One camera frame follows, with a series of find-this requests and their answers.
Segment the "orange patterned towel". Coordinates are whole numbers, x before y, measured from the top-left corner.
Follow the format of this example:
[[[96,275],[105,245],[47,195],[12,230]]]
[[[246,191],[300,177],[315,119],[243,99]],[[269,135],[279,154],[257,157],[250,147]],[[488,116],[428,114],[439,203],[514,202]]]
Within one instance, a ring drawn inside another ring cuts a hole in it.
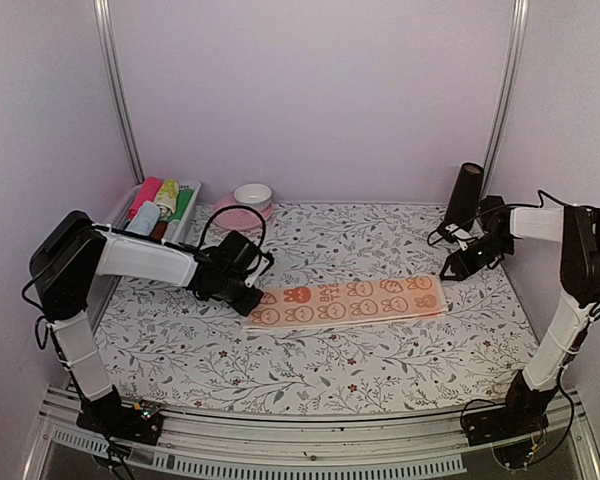
[[[431,276],[329,283],[267,290],[245,328],[344,327],[437,317],[447,311],[441,283]]]

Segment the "light blue towel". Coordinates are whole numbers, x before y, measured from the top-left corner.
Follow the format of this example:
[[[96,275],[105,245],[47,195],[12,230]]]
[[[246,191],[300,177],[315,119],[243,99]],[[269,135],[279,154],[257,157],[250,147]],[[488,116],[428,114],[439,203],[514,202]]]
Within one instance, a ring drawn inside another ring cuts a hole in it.
[[[125,231],[149,236],[159,219],[159,208],[153,202],[145,202],[137,215],[129,222]]]

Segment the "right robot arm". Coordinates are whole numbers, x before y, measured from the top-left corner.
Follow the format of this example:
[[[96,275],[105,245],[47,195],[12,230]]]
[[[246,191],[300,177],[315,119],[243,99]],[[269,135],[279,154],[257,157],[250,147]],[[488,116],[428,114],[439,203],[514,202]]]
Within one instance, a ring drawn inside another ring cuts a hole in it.
[[[498,264],[513,254],[517,240],[560,246],[556,311],[536,354],[516,373],[497,415],[501,432],[517,436],[545,412],[590,324],[600,318],[600,207],[556,200],[547,208],[487,196],[465,218],[446,214],[435,232],[459,247],[445,260],[440,273],[445,281],[462,281]]]

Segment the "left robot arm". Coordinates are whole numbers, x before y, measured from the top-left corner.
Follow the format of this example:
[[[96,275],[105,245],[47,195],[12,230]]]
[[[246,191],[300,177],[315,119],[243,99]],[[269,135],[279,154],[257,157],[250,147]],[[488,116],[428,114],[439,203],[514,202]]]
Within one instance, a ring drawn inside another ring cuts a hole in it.
[[[92,402],[91,419],[108,434],[128,426],[128,412],[111,397],[114,386],[95,343],[88,297],[97,277],[132,277],[190,291],[248,316],[261,302],[255,285],[274,263],[271,253],[232,230],[216,246],[176,244],[97,224],[71,211],[33,254],[30,287],[34,306],[49,324],[59,359],[82,397]]]

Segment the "pink plate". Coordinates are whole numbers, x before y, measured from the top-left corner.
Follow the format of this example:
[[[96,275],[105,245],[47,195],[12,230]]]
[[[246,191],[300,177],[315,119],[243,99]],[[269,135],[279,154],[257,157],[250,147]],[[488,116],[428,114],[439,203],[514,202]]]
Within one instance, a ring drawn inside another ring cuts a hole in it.
[[[237,205],[232,195],[226,195],[218,200],[212,207],[212,213],[228,207]],[[261,226],[258,217],[244,209],[232,209],[221,213],[214,219],[214,223],[227,230],[248,231]]]

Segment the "dark brown cylinder cup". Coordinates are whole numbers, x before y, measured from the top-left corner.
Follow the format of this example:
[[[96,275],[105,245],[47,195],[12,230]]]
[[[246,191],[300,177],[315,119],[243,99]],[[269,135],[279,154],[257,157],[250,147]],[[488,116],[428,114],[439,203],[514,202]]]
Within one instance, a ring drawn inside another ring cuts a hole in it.
[[[443,219],[443,228],[449,225],[455,225],[465,230],[472,228],[480,200],[483,178],[482,166],[470,162],[461,165]]]

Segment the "brown rolled towel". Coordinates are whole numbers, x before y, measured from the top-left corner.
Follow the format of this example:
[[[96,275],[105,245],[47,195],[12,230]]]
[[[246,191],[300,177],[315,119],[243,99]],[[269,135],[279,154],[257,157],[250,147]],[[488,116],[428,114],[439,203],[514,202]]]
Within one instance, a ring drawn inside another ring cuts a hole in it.
[[[167,228],[168,228],[168,222],[164,221],[164,220],[160,220],[154,226],[149,237],[153,240],[161,240],[164,237],[164,234],[165,234]]]

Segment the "white bowl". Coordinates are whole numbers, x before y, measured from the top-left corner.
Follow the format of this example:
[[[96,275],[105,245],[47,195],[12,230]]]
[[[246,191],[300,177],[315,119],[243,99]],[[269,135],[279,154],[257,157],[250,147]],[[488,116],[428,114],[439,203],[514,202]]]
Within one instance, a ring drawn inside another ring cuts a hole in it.
[[[272,190],[260,183],[245,184],[234,190],[233,198],[240,205],[262,211],[271,204]]]

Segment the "green rolled towel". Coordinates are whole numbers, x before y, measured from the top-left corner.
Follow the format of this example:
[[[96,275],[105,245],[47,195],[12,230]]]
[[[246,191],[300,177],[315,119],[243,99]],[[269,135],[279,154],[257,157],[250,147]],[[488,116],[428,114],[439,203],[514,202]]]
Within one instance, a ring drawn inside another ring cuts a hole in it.
[[[190,188],[179,190],[178,196],[177,196],[177,202],[176,202],[176,211],[170,217],[170,219],[169,219],[170,222],[182,220],[182,218],[185,216],[185,212],[187,211],[187,208],[193,201],[195,193],[196,193],[196,190],[190,189]]]

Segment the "white plastic basket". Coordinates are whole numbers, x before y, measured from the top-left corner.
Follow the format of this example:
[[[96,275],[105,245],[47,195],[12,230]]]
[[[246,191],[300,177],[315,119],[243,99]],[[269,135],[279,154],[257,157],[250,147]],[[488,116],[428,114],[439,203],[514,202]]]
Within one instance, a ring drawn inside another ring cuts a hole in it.
[[[105,224],[137,234],[183,243],[193,224],[202,184],[150,177],[126,193]]]

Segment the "yellow-green rolled towel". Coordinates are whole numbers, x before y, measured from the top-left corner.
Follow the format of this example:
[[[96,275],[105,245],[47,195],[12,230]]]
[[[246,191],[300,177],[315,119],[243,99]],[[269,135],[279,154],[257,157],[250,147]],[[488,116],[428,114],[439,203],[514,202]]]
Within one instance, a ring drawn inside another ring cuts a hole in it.
[[[179,184],[175,179],[166,179],[159,188],[153,203],[159,208],[160,216],[169,218],[177,210]]]

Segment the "pink rolled towel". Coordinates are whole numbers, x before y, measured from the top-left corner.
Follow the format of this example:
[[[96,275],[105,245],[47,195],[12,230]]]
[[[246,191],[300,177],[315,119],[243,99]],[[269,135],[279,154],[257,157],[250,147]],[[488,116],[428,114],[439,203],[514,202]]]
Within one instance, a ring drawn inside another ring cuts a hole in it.
[[[132,220],[145,202],[152,202],[158,191],[161,189],[163,181],[156,177],[148,177],[140,186],[134,200],[128,210],[128,219]]]

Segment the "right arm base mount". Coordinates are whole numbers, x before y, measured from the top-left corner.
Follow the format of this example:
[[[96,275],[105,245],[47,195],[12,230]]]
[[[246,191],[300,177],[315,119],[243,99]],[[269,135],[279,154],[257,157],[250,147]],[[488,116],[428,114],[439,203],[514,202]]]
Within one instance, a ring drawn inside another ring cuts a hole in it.
[[[548,426],[544,410],[526,405],[504,405],[491,410],[463,412],[460,416],[460,427],[470,446],[540,432]]]

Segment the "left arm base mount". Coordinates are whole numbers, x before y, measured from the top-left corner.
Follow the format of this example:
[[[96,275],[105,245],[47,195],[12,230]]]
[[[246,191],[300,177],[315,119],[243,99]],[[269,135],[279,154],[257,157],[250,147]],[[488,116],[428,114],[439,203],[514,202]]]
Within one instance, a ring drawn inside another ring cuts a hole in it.
[[[105,438],[156,446],[164,423],[160,410],[160,406],[146,400],[125,405],[113,388],[98,400],[82,400],[76,425]]]

